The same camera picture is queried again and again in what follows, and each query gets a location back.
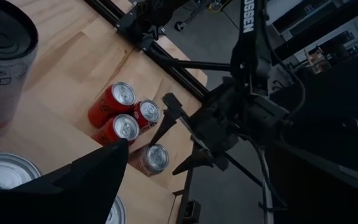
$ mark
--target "soda can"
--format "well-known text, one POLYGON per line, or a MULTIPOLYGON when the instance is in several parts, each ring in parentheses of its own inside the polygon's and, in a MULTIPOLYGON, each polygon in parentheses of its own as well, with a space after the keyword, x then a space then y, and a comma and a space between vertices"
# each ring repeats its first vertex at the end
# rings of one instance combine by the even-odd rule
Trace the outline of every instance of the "soda can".
POLYGON ((0 1, 0 136, 15 115, 37 45, 31 19, 9 1, 0 1))
POLYGON ((0 189, 9 190, 41 176, 30 161, 0 152, 0 189))
POLYGON ((134 89, 123 82, 115 83, 109 86, 89 109, 89 121, 93 126, 101 128, 110 117, 132 110, 134 103, 134 89))
POLYGON ((169 155, 168 151, 160 144, 151 147, 146 145, 131 153, 128 163, 147 177, 151 177, 167 168, 169 155))
POLYGON ((139 136, 139 125, 135 118, 128 114, 120 114, 109 121, 92 138, 102 146, 117 141, 120 138, 126 138, 129 145, 135 142, 139 136))
POLYGON ((152 100, 137 102, 134 106, 134 118, 139 124, 140 134, 143 134, 157 124, 160 108, 152 100))
POLYGON ((111 207, 109 216, 107 217, 106 224, 126 224, 127 215, 124 207, 124 203, 117 195, 114 203, 111 207))

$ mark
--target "gray floor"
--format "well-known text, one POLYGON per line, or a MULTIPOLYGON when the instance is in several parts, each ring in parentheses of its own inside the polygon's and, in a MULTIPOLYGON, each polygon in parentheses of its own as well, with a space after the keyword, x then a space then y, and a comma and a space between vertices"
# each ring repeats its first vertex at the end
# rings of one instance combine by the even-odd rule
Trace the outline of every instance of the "gray floor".
MULTIPOLYGON (((239 26, 239 2, 233 0, 225 12, 239 26)), ((229 62, 231 51, 238 40, 238 29, 223 13, 205 10, 190 25, 177 32, 173 25, 187 18, 190 11, 181 8, 165 26, 167 36, 190 59, 211 62, 229 62)), ((204 71, 208 76, 208 89, 217 87, 224 72, 204 71)), ((254 148, 248 142, 240 142, 229 151, 244 167, 262 178, 260 164, 254 148)), ((234 166, 221 172, 217 168, 195 169, 191 183, 190 198, 201 203, 201 224, 264 222, 264 214, 258 207, 262 201, 262 189, 234 166)))

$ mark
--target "silver can lid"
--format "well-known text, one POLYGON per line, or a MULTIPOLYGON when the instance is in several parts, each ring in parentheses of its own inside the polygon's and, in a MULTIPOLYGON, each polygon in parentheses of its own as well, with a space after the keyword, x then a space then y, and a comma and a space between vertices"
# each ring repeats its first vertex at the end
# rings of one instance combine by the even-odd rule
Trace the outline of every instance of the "silver can lid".
POLYGON ((152 100, 142 101, 140 112, 147 121, 157 122, 160 119, 160 108, 152 100))
POLYGON ((155 144, 154 146, 149 147, 147 158, 153 169, 159 171, 163 171, 167 168, 169 163, 168 151, 160 144, 155 144))
POLYGON ((30 161, 10 153, 0 153, 0 189, 13 189, 40 176, 30 161))
POLYGON ((106 224, 125 224, 127 220, 127 215, 122 202, 119 196, 116 196, 114 203, 111 207, 109 216, 107 217, 106 224))
POLYGON ((21 58, 37 46, 34 23, 15 5, 0 1, 0 60, 21 58))
POLYGON ((128 141, 135 140, 139 135, 139 125, 135 118, 128 114, 116 116, 113 123, 114 132, 120 138, 126 138, 128 141))
POLYGON ((117 82, 111 87, 111 94, 122 105, 133 105, 136 100, 134 89, 124 83, 117 82))

